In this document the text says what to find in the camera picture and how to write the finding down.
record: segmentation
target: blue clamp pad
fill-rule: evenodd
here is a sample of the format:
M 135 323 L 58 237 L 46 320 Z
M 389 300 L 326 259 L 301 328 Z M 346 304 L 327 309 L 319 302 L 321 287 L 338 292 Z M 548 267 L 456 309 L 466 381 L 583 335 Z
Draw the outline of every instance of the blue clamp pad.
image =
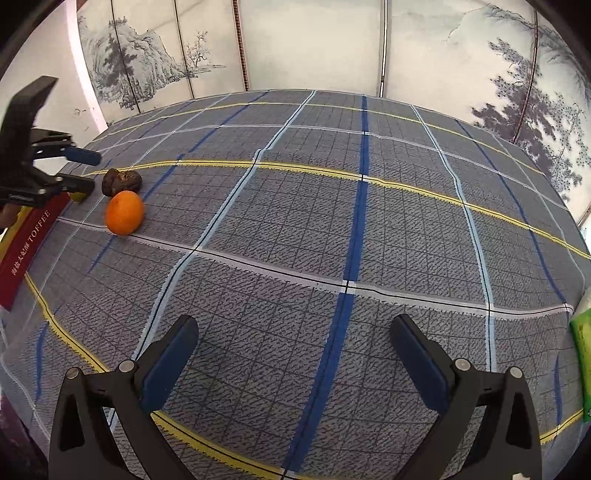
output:
M 66 147 L 63 155 L 69 161 L 83 163 L 84 165 L 91 165 L 93 167 L 96 167 L 101 159 L 100 153 L 78 147 Z
M 455 384 L 452 360 L 406 314 L 398 315 L 390 324 L 390 341 L 425 406 L 445 413 Z
M 189 315 L 181 315 L 168 333 L 150 344 L 142 354 L 138 360 L 136 388 L 141 393 L 140 405 L 146 413 L 164 407 L 198 341 L 197 321 Z

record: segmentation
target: yellow stripe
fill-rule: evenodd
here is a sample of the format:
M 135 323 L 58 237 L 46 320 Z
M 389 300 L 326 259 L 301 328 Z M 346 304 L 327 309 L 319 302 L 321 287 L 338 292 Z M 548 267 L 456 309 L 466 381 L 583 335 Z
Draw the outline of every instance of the yellow stripe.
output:
M 131 127 L 122 128 L 122 129 L 117 130 L 115 132 L 111 132 L 111 133 L 106 134 L 100 140 L 102 140 L 103 138 L 108 137 L 109 135 L 115 135 L 115 134 L 118 134 L 118 133 L 121 133 L 121 132 L 125 132 L 127 130 L 131 130 L 133 128 L 138 128 L 138 127 L 141 127 L 143 125 L 150 124 L 152 122 L 157 122 L 159 120 L 163 120 L 163 119 L 167 119 L 167 118 L 172 118 L 174 116 L 188 115 L 190 113 L 199 113 L 199 112 L 206 112 L 206 111 L 209 111 L 209 110 L 219 110 L 219 109 L 222 109 L 222 108 L 230 108 L 230 107 L 234 107 L 234 106 L 246 106 L 246 105 L 300 105 L 300 104 L 299 103 L 287 103 L 287 102 L 241 102 L 241 103 L 232 103 L 231 105 L 216 105 L 216 106 L 210 106 L 210 107 L 206 107 L 206 108 L 199 108 L 199 109 L 196 109 L 196 110 L 187 110 L 186 112 L 179 112 L 179 113 L 173 113 L 172 115 L 160 116 L 158 118 L 154 118 L 152 120 L 148 120 L 148 121 L 143 122 L 143 123 L 138 124 L 138 125 L 133 125 Z M 361 112 L 362 111 L 361 108 L 355 108 L 355 107 L 352 107 L 352 106 L 342 106 L 342 105 L 321 105 L 319 103 L 307 103 L 306 106 L 321 106 L 321 107 L 326 107 L 326 108 L 340 108 L 340 109 L 343 109 L 343 110 L 351 110 L 351 111 L 354 111 L 354 112 Z M 367 110 L 367 113 L 374 113 L 375 115 L 384 115 L 384 116 L 389 116 L 389 117 L 392 117 L 392 118 L 398 118 L 400 120 L 406 120 L 408 122 L 413 122 L 413 123 L 416 123 L 416 124 L 421 123 L 420 120 L 416 120 L 414 118 L 408 118 L 406 116 L 401 116 L 401 115 L 394 115 L 393 113 L 377 112 L 375 110 Z M 426 125 L 428 127 L 436 128 L 438 130 L 442 130 L 444 132 L 448 132 L 450 134 L 457 135 L 458 137 L 465 138 L 465 139 L 467 139 L 469 141 L 472 141 L 472 142 L 475 142 L 477 144 L 480 144 L 480 145 L 482 145 L 484 147 L 490 148 L 491 150 L 494 150 L 495 152 L 500 153 L 501 155 L 504 155 L 504 156 L 506 156 L 506 157 L 508 157 L 508 158 L 510 158 L 510 159 L 512 159 L 514 161 L 516 161 L 517 163 L 520 163 L 522 166 L 530 169 L 531 171 L 534 171 L 536 173 L 540 173 L 542 175 L 544 174 L 542 171 L 537 170 L 536 168 L 530 167 L 528 164 L 523 163 L 521 160 L 517 160 L 510 153 L 507 153 L 505 151 L 499 150 L 498 148 L 495 148 L 495 147 L 493 147 L 493 146 L 491 146 L 489 144 L 486 144 L 484 142 L 481 142 L 481 141 L 476 140 L 476 139 L 471 138 L 471 137 L 467 137 L 466 135 L 462 135 L 461 133 L 455 132 L 455 131 L 450 130 L 448 128 L 440 127 L 438 125 L 433 125 L 433 124 L 426 124 Z
M 78 340 L 76 340 L 70 333 L 61 326 L 61 324 L 56 320 L 53 312 L 50 310 L 49 305 L 47 304 L 46 300 L 41 296 L 41 292 L 39 292 L 37 286 L 33 283 L 30 275 L 25 273 L 25 281 L 27 285 L 31 289 L 33 295 L 41 311 L 43 316 L 48 321 L 49 326 L 66 345 L 68 345 L 72 350 L 74 350 L 86 363 L 88 363 L 94 370 L 97 372 L 108 372 L 109 369 L 103 364 L 97 357 L 95 357 L 92 353 L 90 353 L 84 345 L 82 345 Z
M 27 216 L 31 210 L 31 207 L 21 207 L 21 210 L 18 212 L 17 221 L 14 223 L 14 225 L 8 228 L 4 236 L 0 235 L 0 263 L 4 259 L 4 256 L 6 256 L 8 247 L 10 247 L 12 240 L 16 236 L 20 227 L 22 227 L 22 224 L 27 219 Z
M 567 418 L 564 422 L 558 425 L 556 428 L 553 428 L 549 432 L 540 435 L 540 443 L 543 445 L 548 443 L 550 440 L 555 439 L 560 432 L 562 432 L 566 427 L 570 427 L 574 422 L 583 418 L 583 410 L 579 410 L 573 413 L 569 418 Z
M 96 372 L 108 372 L 107 366 L 101 362 L 94 354 L 76 340 L 56 319 L 53 312 L 50 310 L 45 298 L 39 292 L 37 286 L 33 283 L 30 275 L 25 274 L 25 281 L 28 287 L 35 296 L 43 316 L 49 323 L 53 333 L 62 340 L 67 346 L 74 350 L 78 356 L 88 363 Z M 225 463 L 226 465 L 241 470 L 246 473 L 250 473 L 257 477 L 265 480 L 280 480 L 282 477 L 283 470 L 279 467 L 265 465 L 264 463 L 257 462 L 256 460 L 242 456 L 239 453 L 228 450 L 221 445 L 210 442 L 209 440 L 201 437 L 195 432 L 191 432 L 186 427 L 174 421 L 168 415 L 161 411 L 155 411 L 152 413 L 152 419 L 156 425 L 159 425 L 164 430 L 173 435 L 176 439 L 186 443 L 198 452 L 213 458 L 214 460 Z M 311 477 L 303 475 L 290 475 L 291 478 L 297 480 L 314 480 Z
M 180 160 L 180 161 L 163 160 L 163 161 L 154 162 L 154 163 L 135 165 L 132 167 L 122 167 L 122 168 L 120 168 L 120 170 L 130 170 L 130 169 L 142 170 L 144 168 L 168 167 L 168 166 L 172 166 L 172 165 L 194 166 L 194 167 L 240 167 L 240 168 L 247 168 L 252 165 L 252 162 L 251 161 L 235 161 L 235 160 L 228 160 L 228 161 L 226 161 L 226 160 Z M 316 166 L 312 166 L 312 165 L 299 165 L 299 164 L 294 164 L 294 163 L 279 163 L 279 162 L 260 162 L 258 164 L 258 167 L 259 168 L 269 168 L 272 170 L 292 171 L 292 172 L 298 172 L 298 173 L 314 173 L 317 175 L 324 175 L 324 176 L 328 176 L 328 177 L 334 177 L 334 178 L 345 179 L 345 180 L 361 180 L 361 175 L 358 173 L 351 173 L 348 171 L 334 170 L 331 168 L 324 168 L 324 167 L 316 167 Z M 87 173 L 84 176 L 89 177 L 89 176 L 98 175 L 98 174 L 102 174 L 102 173 L 106 173 L 106 172 L 107 172 L 107 170 L 98 170 L 98 171 L 94 171 L 91 173 Z M 407 192 L 418 193 L 419 195 L 423 195 L 423 196 L 430 197 L 433 199 L 441 200 L 441 201 L 447 202 L 447 203 L 452 203 L 452 204 L 460 206 L 460 207 L 463 205 L 462 201 L 455 198 L 455 197 L 450 197 L 450 196 L 442 194 L 442 193 L 431 192 L 430 190 L 421 189 L 419 187 L 414 187 L 412 185 L 407 185 L 405 183 L 400 183 L 398 181 L 383 180 L 383 179 L 379 179 L 377 177 L 365 177 L 364 176 L 363 178 L 364 178 L 364 180 L 366 180 L 369 183 L 373 183 L 375 185 L 380 185 L 382 187 L 393 188 L 393 189 L 398 189 L 398 190 L 406 190 Z M 536 233 L 539 236 L 543 236 L 544 238 L 547 238 L 548 240 L 571 250 L 571 252 L 574 252 L 583 258 L 587 258 L 587 259 L 591 260 L 591 255 L 568 244 L 567 242 L 565 242 L 561 238 L 558 238 L 558 237 L 556 237 L 556 236 L 554 236 L 554 235 L 552 235 L 540 228 L 532 226 L 529 223 L 521 222 L 520 220 L 517 220 L 517 219 L 510 217 L 508 215 L 505 215 L 501 212 L 497 212 L 495 210 L 490 210 L 490 209 L 482 207 L 480 205 L 475 205 L 474 203 L 467 203 L 466 206 L 468 208 L 470 208 L 471 210 L 474 210 L 475 212 L 483 213 L 484 215 L 488 215 L 488 216 L 497 218 L 499 220 L 503 220 L 504 222 L 510 223 L 512 225 L 515 225 L 515 226 L 525 229 L 525 230 L 529 230 L 533 233 Z
M 172 118 L 175 116 L 181 116 L 181 115 L 188 115 L 190 113 L 199 113 L 199 112 L 205 112 L 205 111 L 210 111 L 210 110 L 220 110 L 222 108 L 231 108 L 234 106 L 246 106 L 246 105 L 299 105 L 299 103 L 283 103 L 283 102 L 240 102 L 240 103 L 232 103 L 231 105 L 216 105 L 216 106 L 209 106 L 206 108 L 198 108 L 195 110 L 187 110 L 186 112 L 179 112 L 179 113 L 173 113 L 172 115 L 164 115 L 164 116 L 159 116 L 158 118 L 153 118 L 152 120 L 147 120 L 145 122 L 142 122 L 138 125 L 132 125 L 131 127 L 125 127 L 122 128 L 120 130 L 117 130 L 116 132 L 111 132 L 106 134 L 103 138 L 108 137 L 109 135 L 115 135 L 121 132 L 125 132 L 127 130 L 131 130 L 134 128 L 138 128 L 138 127 L 142 127 L 143 125 L 148 125 L 152 122 L 158 122 L 159 120 L 165 120 L 167 118 Z

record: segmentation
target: black clamp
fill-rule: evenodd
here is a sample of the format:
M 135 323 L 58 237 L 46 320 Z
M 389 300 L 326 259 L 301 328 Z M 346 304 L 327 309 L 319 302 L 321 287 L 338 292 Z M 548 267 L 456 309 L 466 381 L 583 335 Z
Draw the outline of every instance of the black clamp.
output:
M 51 157 L 93 166 L 101 160 L 99 153 L 75 147 L 70 134 L 33 128 L 37 112 L 56 82 L 54 77 L 41 76 L 8 105 L 0 129 L 0 207 L 5 203 L 42 207 L 61 192 L 89 194 L 95 188 L 92 179 L 48 175 L 33 166 L 34 160 Z
M 51 430 L 49 480 L 131 480 L 105 417 L 114 408 L 138 460 L 151 480 L 194 480 L 150 414 L 164 406 L 197 345 L 199 328 L 181 315 L 137 361 L 85 375 L 77 367 L 64 377 Z
M 486 411 L 461 470 L 449 480 L 542 478 L 540 435 L 530 389 L 518 367 L 483 372 L 453 361 L 406 314 L 390 340 L 427 408 L 439 416 L 395 480 L 439 480 L 456 453 L 474 409 Z

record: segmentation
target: metal screw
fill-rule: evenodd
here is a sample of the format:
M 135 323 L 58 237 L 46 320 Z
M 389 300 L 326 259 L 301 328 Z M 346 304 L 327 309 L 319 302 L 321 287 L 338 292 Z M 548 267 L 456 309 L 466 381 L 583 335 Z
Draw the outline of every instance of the metal screw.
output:
M 72 380 L 78 376 L 79 371 L 80 370 L 78 370 L 78 367 L 69 368 L 68 371 L 66 372 L 66 377 L 69 378 L 70 380 Z
M 456 368 L 458 370 L 462 370 L 463 372 L 466 372 L 468 370 L 470 370 L 471 364 L 468 360 L 466 360 L 465 358 L 458 358 L 456 360 Z
M 523 377 L 523 372 L 519 368 L 517 368 L 517 367 L 511 367 L 509 369 L 509 373 L 511 375 L 513 375 L 515 378 L 521 378 L 521 377 Z
M 135 363 L 133 360 L 123 360 L 119 364 L 119 370 L 126 374 L 127 372 L 131 372 L 135 367 Z

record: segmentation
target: tree painting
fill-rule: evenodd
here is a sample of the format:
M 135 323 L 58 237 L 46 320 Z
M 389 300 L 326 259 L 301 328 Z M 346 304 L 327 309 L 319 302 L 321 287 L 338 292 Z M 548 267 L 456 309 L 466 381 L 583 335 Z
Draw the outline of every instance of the tree painting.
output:
M 492 79 L 497 97 L 505 99 L 507 104 L 501 111 L 497 111 L 494 105 L 487 103 L 481 109 L 472 108 L 472 113 L 480 119 L 476 123 L 477 126 L 511 141 L 517 130 L 527 94 L 531 61 L 500 38 L 497 38 L 496 43 L 490 42 L 489 46 L 510 63 L 507 70 L 508 79 L 500 75 Z M 536 67 L 528 110 L 517 145 L 531 156 L 563 199 L 568 200 L 566 192 L 570 186 L 577 186 L 582 181 L 582 176 L 572 170 L 571 158 L 578 166 L 591 166 L 591 157 L 584 143 L 581 123 L 584 112 L 576 104 L 565 103 L 560 94 L 550 98 L 538 87 L 540 78 L 542 74 Z M 548 140 L 554 144 L 553 147 L 548 144 Z
M 122 46 L 119 50 L 119 44 L 113 35 L 109 36 L 107 45 L 107 55 L 103 61 L 103 66 L 106 67 L 107 74 L 103 77 L 103 84 L 105 87 L 121 88 L 121 100 L 119 104 L 122 107 L 132 108 L 135 105 L 133 93 L 127 81 L 134 75 L 134 68 L 131 66 L 131 61 L 135 60 L 137 55 L 128 53 L 127 48 Z
M 199 63 L 209 59 L 210 51 L 206 47 L 207 32 L 196 32 L 193 43 L 185 45 L 187 65 L 192 73 L 199 73 Z

